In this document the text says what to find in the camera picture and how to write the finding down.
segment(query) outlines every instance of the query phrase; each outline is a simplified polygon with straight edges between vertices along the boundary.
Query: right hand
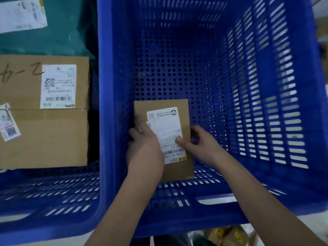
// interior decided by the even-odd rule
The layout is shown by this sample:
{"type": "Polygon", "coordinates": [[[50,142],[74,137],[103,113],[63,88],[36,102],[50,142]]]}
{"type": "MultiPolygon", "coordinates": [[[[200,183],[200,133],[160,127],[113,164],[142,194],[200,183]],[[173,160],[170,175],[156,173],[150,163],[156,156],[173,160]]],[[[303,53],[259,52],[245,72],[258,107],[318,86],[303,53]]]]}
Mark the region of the right hand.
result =
{"type": "Polygon", "coordinates": [[[190,129],[192,137],[199,139],[198,145],[192,144],[181,137],[177,137],[175,142],[188,150],[201,162],[214,167],[220,155],[226,153],[226,151],[217,143],[210,133],[206,132],[199,125],[191,126],[190,129]]]}

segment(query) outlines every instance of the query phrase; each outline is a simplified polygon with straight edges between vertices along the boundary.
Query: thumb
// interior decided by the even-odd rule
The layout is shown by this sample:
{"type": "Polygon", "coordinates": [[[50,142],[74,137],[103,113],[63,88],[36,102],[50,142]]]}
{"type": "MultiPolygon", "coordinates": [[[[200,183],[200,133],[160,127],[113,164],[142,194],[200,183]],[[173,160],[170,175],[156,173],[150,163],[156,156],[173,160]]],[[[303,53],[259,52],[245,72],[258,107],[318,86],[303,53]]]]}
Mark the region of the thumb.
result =
{"type": "Polygon", "coordinates": [[[175,142],[180,146],[183,147],[184,149],[188,150],[190,153],[193,155],[196,154],[197,151],[197,145],[192,144],[191,142],[186,141],[185,139],[181,137],[177,137],[175,139],[175,142]]]}

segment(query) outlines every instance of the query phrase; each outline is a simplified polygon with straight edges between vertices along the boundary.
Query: barcode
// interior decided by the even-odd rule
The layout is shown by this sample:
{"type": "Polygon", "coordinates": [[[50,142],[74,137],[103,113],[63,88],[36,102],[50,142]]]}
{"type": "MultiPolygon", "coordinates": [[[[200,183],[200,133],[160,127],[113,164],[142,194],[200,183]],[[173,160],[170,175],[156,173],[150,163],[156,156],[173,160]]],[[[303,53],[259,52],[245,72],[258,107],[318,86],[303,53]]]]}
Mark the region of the barcode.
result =
{"type": "Polygon", "coordinates": [[[6,132],[9,137],[12,137],[17,134],[15,128],[6,128],[6,132]]]}
{"type": "Polygon", "coordinates": [[[72,97],[47,97],[46,101],[71,101],[72,97]]]}
{"type": "Polygon", "coordinates": [[[155,119],[154,113],[151,113],[148,115],[148,120],[152,120],[152,119],[155,119]]]}
{"type": "Polygon", "coordinates": [[[170,150],[170,151],[165,151],[164,155],[168,155],[168,154],[171,154],[171,153],[183,152],[183,151],[184,151],[184,149],[174,149],[174,150],[170,150]]]}

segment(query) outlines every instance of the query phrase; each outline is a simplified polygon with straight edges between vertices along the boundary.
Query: human hand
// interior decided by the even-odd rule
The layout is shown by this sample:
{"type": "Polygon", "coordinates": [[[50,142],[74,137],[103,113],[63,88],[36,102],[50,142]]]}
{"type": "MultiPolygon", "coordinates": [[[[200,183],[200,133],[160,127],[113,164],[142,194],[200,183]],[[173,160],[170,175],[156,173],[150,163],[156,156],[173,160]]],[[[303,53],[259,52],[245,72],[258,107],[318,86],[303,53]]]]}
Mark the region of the human hand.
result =
{"type": "Polygon", "coordinates": [[[191,126],[190,129],[191,136],[199,140],[198,145],[192,144],[181,137],[177,137],[175,142],[192,153],[201,162],[214,167],[220,155],[226,151],[209,132],[206,132],[199,125],[191,126]]]}
{"type": "Polygon", "coordinates": [[[135,117],[135,128],[129,129],[133,141],[129,141],[126,153],[128,176],[158,184],[164,171],[164,155],[159,141],[146,122],[135,117]]]}

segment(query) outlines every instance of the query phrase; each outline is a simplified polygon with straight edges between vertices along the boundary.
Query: left hand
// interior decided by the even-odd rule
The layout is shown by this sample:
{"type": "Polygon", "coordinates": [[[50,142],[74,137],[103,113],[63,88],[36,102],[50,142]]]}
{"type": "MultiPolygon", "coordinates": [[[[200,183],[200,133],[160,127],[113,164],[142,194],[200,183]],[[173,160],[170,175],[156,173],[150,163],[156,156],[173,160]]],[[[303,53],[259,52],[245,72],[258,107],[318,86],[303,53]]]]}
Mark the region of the left hand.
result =
{"type": "Polygon", "coordinates": [[[134,123],[135,128],[129,129],[133,141],[126,153],[128,176],[158,185],[165,162],[158,138],[140,118],[135,117],[134,123]]]}

